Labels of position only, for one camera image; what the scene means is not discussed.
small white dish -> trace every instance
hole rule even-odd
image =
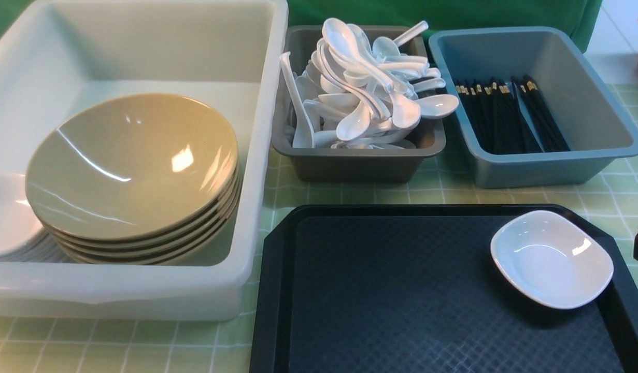
[[[593,238],[561,215],[529,212],[491,241],[496,267],[525,296],[546,307],[575,309],[611,281],[613,262]]]
[[[0,174],[0,257],[35,243],[44,230],[24,191],[24,176]]]

stack of plates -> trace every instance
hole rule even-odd
[[[0,174],[0,262],[66,259],[31,210],[24,194],[24,176]]]
[[[50,134],[28,201],[73,260],[171,264],[206,248],[234,214],[236,136],[193,99],[141,94],[98,104]]]

white plastic bin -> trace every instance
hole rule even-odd
[[[38,0],[0,40],[0,173],[93,104],[187,95],[226,116],[244,168],[237,217],[178,266],[0,263],[0,315],[236,317],[257,242],[284,0]]]

green curtain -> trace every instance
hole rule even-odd
[[[32,0],[0,0],[0,38]],[[430,23],[439,30],[551,26],[586,51],[602,0],[288,0],[289,26],[337,17],[356,24]]]
[[[0,0],[0,38],[33,0]]]

black chopsticks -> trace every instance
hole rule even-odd
[[[521,80],[512,77],[509,83],[499,78],[491,78],[489,82],[456,80],[455,85],[475,137],[488,153],[570,151],[530,76],[524,75]]]

